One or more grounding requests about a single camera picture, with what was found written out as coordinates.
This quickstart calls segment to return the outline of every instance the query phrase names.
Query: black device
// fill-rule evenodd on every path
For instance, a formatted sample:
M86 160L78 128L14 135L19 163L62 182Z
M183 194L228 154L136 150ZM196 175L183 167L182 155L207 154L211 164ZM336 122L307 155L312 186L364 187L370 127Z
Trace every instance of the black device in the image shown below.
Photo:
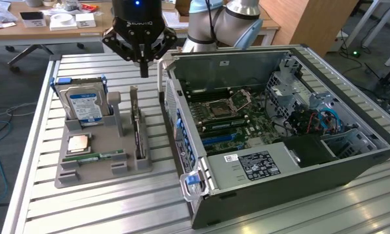
M160 0L111 0L111 9L111 28L103 34L102 43L139 66L139 75L146 78L148 62L162 57L176 40L174 30L164 27Z

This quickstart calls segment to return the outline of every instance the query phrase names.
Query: gray component holder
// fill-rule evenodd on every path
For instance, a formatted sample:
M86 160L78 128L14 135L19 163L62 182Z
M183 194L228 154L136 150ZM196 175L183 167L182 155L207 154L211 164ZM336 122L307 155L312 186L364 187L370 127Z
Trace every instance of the gray component holder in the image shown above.
M119 117L120 128L116 126L115 116ZM135 134L131 124L130 113L116 112L116 115L102 117L103 124L81 127L78 120L65 120L63 134L61 139L59 156L55 171L54 186L65 188L85 183L91 183L116 177L131 176L152 170L147 149L147 134L144 116L140 114L139 135L144 150L144 158L135 156ZM78 156L67 154L67 139L74 135L87 135L90 153L104 153L122 150L123 153L110 155L110 159L96 162L79 163L77 160L62 162L63 158Z

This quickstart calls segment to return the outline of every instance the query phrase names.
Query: gray carpet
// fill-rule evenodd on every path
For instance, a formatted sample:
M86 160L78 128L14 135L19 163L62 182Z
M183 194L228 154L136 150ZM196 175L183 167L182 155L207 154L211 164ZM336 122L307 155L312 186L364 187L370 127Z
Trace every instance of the gray carpet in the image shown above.
M344 25L344 32L350 33L355 27L358 20L360 19L360 14L347 20ZM364 36L367 29L370 28L370 23L363 28L360 34L358 35L350 50L359 46L359 40ZM15 46L17 51L21 51L25 46ZM57 54L89 54L100 53L102 47L99 43L85 43L85 49L81 50L75 47L75 44L63 45L50 45L49 49ZM371 46L371 55L362 53L362 57L358 59L360 62L366 62L372 69L380 71L387 71L388 68L383 66L384 61L390 56L390 29L384 28L378 37L375 38ZM0 47L0 107L10 107L25 102L34 102L38 98L39 87L42 84L42 77L46 71L47 65L47 54L35 50L25 59L22 59L15 65L19 66L21 72L13 74L7 70L6 62L11 59L15 53L5 51L3 47ZM326 61L332 65L332 67L343 72L344 70L355 67L358 64L336 53L330 53L324 57ZM366 74L364 68L352 70L346 75L360 85L366 85L367 81L372 81L376 78L372 74ZM22 112L33 110L33 106L22 109ZM9 116L1 116L0 120L6 120ZM21 156L23 152L25 142L27 139L27 132L30 128L33 115L25 117L13 117L11 119L11 132L0 141L0 159L2 162L2 167L6 174L6 180L9 184L9 192L1 203L7 203L11 194L11 187L15 181L17 171L21 162ZM0 196L3 190L2 178L0 176ZM6 213L6 207L0 207L0 231L2 228L3 218Z

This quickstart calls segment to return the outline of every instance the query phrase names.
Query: blue pcie slot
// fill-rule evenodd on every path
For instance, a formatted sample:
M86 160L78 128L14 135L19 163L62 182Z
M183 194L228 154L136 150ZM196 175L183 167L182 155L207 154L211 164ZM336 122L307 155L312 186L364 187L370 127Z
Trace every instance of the blue pcie slot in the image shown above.
M210 144L219 143L219 142L223 142L223 141L234 140L235 136L236 136L236 133L232 133L230 135L215 136L215 137L203 139L202 140L202 145L210 145Z

